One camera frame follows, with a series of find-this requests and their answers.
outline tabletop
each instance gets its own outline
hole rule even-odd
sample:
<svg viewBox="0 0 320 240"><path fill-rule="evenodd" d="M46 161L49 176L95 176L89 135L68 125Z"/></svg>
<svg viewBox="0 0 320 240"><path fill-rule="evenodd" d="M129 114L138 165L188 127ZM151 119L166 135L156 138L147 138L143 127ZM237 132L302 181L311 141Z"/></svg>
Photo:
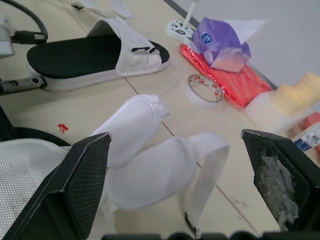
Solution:
<svg viewBox="0 0 320 240"><path fill-rule="evenodd" d="M19 0L45 24L49 42L83 38L97 20L88 10L71 7L74 0ZM111 11L108 1L97 4ZM220 232L228 236L235 231L260 235L278 231L279 226L253 184L254 173L241 139L242 129L253 126L234 107L225 103L219 110L203 109L191 103L184 92L184 82L197 70L179 53L179 42L165 33L170 20L183 18L163 0L127 0L132 18L128 23L170 53L170 65L163 71L138 77L118 79L72 90L50 92L34 90L0 97L0 104L15 127L29 127L51 133L73 144L105 122L127 99L137 94L159 95L170 108L157 134L145 148L172 136L189 137L213 132L230 145L224 170L211 194L200 220L202 232ZM18 9L0 3L19 30L38 31L36 24ZM31 45L14 45L15 55L0 60L3 81L27 77L26 54ZM61 133L59 124L69 130ZM118 233L157 233L163 237L174 232L190 233L180 212L177 196L143 210L115 212Z"/></svg>

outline white slipper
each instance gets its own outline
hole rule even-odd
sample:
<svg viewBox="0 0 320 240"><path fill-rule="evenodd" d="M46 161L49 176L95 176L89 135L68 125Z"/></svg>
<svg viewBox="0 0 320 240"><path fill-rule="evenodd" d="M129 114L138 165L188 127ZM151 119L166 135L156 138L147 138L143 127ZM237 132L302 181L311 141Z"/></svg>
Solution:
<svg viewBox="0 0 320 240"><path fill-rule="evenodd" d="M121 209L142 209L182 190L194 179L196 163L190 139L172 137L139 153L128 165L108 169L103 190Z"/></svg>
<svg viewBox="0 0 320 240"><path fill-rule="evenodd" d="M40 139L0 142L0 239L67 150Z"/></svg>
<svg viewBox="0 0 320 240"><path fill-rule="evenodd" d="M87 37L32 47L27 52L29 74L44 76L46 90L69 91L153 74L169 65L169 52L137 33L127 22L99 18Z"/></svg>
<svg viewBox="0 0 320 240"><path fill-rule="evenodd" d="M136 95L127 100L91 136L111 133L107 166L122 167L158 131L162 119L169 114L168 108L157 95Z"/></svg>

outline white fabric strap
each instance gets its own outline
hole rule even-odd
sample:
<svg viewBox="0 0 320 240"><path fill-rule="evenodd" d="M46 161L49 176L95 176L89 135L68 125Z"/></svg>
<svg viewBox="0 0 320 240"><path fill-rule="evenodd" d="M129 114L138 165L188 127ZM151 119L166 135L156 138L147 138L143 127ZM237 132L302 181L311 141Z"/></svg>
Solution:
<svg viewBox="0 0 320 240"><path fill-rule="evenodd" d="M79 7L86 8L91 12L107 18L115 18L116 14L112 11L105 11L99 7L94 0L78 0Z"/></svg>
<svg viewBox="0 0 320 240"><path fill-rule="evenodd" d="M160 52L155 50L150 53L150 50L155 46L129 25L115 18L101 17L87 36L108 35L112 34L112 31L121 40L120 56L115 66L117 75L131 77L150 74L160 67L162 63ZM146 50L132 51L135 48L146 48Z"/></svg>
<svg viewBox="0 0 320 240"><path fill-rule="evenodd" d="M124 0L109 0L109 5L116 14L124 18L131 18L131 14Z"/></svg>
<svg viewBox="0 0 320 240"><path fill-rule="evenodd" d="M105 11L96 4L95 0L78 0L81 6L79 7L86 8L96 14L105 16L107 18L115 18L115 14L111 11ZM108 0L110 7L115 13L123 18L131 18L131 14L124 0Z"/></svg>

